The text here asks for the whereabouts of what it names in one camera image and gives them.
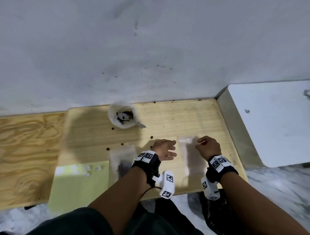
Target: plywood board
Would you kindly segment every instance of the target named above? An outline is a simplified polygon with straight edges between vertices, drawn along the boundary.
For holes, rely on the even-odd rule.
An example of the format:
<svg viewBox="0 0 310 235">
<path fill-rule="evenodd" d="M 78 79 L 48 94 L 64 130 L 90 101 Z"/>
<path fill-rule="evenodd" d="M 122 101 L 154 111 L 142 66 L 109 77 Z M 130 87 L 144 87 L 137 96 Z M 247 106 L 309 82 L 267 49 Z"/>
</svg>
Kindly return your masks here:
<svg viewBox="0 0 310 235">
<path fill-rule="evenodd" d="M 64 112 L 0 118 L 0 209 L 48 201 Z"/>
<path fill-rule="evenodd" d="M 184 136 L 197 138 L 209 135 L 217 139 L 221 144 L 222 154 L 234 164 L 240 176 L 246 179 L 216 100 L 165 101 L 135 105 L 141 122 L 147 128 L 120 129 L 113 126 L 108 119 L 108 105 L 69 109 L 58 165 L 106 161 L 109 160 L 110 151 L 121 147 L 121 144 L 133 144 L 139 153 L 150 149 L 156 139 L 177 140 Z M 202 174 L 190 172 L 186 175 L 187 166 L 178 143 L 176 152 L 178 157 L 173 161 L 162 162 L 160 171 L 173 171 L 176 194 L 202 191 Z M 113 171 L 110 171 L 110 179 L 115 179 L 113 174 Z M 150 190 L 144 198 L 157 196 L 156 190 Z"/>
<path fill-rule="evenodd" d="M 50 212 L 64 214 L 88 206 L 108 188 L 109 162 L 58 166 L 55 171 Z"/>
</svg>

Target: wrist strap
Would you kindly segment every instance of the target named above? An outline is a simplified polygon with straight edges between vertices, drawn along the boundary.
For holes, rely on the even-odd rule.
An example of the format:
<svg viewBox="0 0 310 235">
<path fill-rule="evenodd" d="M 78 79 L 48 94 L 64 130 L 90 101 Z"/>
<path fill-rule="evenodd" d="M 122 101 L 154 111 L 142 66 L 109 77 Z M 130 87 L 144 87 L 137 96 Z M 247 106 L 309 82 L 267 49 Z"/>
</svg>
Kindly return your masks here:
<svg viewBox="0 0 310 235">
<path fill-rule="evenodd" d="M 140 167 L 146 174 L 146 183 L 153 187 L 155 186 L 155 181 L 152 177 L 154 175 L 158 176 L 160 163 L 158 155 L 154 151 L 147 150 L 140 153 L 139 156 L 134 159 L 131 168 L 134 166 Z"/>
<path fill-rule="evenodd" d="M 208 160 L 209 167 L 207 168 L 206 177 L 211 182 L 220 182 L 222 176 L 227 172 L 237 172 L 231 162 L 223 155 L 214 155 Z"/>
</svg>

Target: green paper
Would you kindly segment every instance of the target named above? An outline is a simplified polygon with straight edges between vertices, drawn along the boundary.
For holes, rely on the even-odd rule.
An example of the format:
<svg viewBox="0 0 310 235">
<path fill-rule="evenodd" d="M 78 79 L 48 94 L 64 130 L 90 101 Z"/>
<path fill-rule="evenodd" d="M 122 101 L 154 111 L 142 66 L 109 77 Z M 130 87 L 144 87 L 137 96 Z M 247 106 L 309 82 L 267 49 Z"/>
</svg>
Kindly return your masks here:
<svg viewBox="0 0 310 235">
<path fill-rule="evenodd" d="M 109 183 L 109 161 L 58 166 L 48 208 L 52 213 L 64 214 L 88 206 Z"/>
</svg>

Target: floor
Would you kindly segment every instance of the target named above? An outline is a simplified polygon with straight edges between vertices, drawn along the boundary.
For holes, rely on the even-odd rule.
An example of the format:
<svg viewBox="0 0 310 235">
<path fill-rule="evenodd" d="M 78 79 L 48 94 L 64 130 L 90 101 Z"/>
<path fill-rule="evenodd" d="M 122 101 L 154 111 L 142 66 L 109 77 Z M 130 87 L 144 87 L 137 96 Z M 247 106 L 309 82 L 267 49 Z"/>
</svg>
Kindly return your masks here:
<svg viewBox="0 0 310 235">
<path fill-rule="evenodd" d="M 310 232 L 310 168 L 301 165 L 278 168 L 261 168 L 246 171 L 249 183 L 284 209 Z M 204 234 L 215 234 L 205 224 L 196 193 L 174 196 L 173 202 L 196 228 Z M 143 205 L 152 211 L 152 200 Z M 0 231 L 23 235 L 54 215 L 47 204 L 29 210 L 23 207 L 0 211 Z"/>
</svg>

